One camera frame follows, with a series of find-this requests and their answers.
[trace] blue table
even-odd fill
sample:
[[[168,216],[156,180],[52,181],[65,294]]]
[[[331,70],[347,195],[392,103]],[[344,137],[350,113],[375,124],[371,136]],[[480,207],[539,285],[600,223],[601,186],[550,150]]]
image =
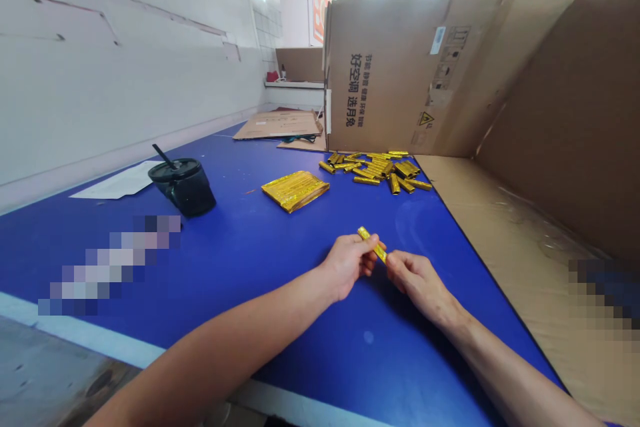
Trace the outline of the blue table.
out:
[[[238,128],[170,152],[202,162],[217,207],[183,219],[180,248],[157,251],[156,266],[136,270],[139,282],[121,284],[120,298],[98,301],[99,315],[83,321],[168,348],[209,318],[315,267],[337,236],[363,225],[390,250],[429,257],[476,318],[561,386],[436,191],[393,196],[385,184],[358,185],[352,175],[320,169],[325,154],[233,141]],[[331,189],[289,215],[260,187],[298,170]],[[2,292],[37,303],[48,298],[49,282],[61,280],[61,266],[83,265],[87,248],[108,248],[109,232],[132,231],[135,216],[177,214],[153,186],[115,201],[69,198],[85,187],[0,217]],[[460,355],[388,282],[381,264],[254,379],[395,426],[503,425]]]

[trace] yellow warning triangle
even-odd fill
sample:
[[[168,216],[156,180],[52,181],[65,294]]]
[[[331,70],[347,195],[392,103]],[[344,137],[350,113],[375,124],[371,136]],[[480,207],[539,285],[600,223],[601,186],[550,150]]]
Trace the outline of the yellow warning triangle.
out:
[[[420,119],[420,125],[424,125],[425,123],[432,122],[434,120],[427,112],[422,113],[422,118]]]

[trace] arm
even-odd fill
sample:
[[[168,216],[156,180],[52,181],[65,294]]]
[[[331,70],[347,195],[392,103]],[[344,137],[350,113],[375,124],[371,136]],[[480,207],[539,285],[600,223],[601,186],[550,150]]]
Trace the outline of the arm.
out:
[[[87,423],[196,425],[260,367],[300,336],[362,275],[370,276],[378,237],[339,237],[315,269],[221,314],[179,340]]]
[[[604,425],[467,312],[427,258],[391,252],[387,275],[460,351],[508,425]]]

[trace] cardboard box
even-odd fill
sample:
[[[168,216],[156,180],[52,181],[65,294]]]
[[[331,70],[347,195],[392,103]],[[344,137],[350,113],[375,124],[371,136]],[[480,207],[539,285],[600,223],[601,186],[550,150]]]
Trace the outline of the cardboard box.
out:
[[[289,81],[310,81],[324,83],[322,69],[322,47],[280,48],[275,50],[278,71],[282,75],[282,65]]]
[[[339,0],[327,25],[328,148],[422,154],[570,393],[640,425],[638,319],[570,266],[640,273],[640,0]]]

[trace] floor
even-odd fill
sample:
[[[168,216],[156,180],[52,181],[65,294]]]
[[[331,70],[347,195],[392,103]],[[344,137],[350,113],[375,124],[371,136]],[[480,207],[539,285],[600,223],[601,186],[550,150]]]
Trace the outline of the floor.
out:
[[[79,427],[138,372],[0,316],[3,427]],[[203,427],[264,427],[266,422],[262,414],[221,404],[211,409]]]

